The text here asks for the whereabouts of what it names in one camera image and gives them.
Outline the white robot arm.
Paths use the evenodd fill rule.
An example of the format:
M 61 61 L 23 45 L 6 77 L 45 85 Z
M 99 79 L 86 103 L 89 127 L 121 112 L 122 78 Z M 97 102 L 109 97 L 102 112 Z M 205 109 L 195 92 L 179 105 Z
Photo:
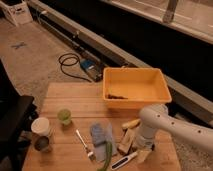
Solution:
M 158 130 L 166 131 L 213 156 L 213 129 L 175 119 L 168 115 L 164 104 L 149 105 L 139 112 L 140 125 L 134 146 L 138 150 L 150 149 Z

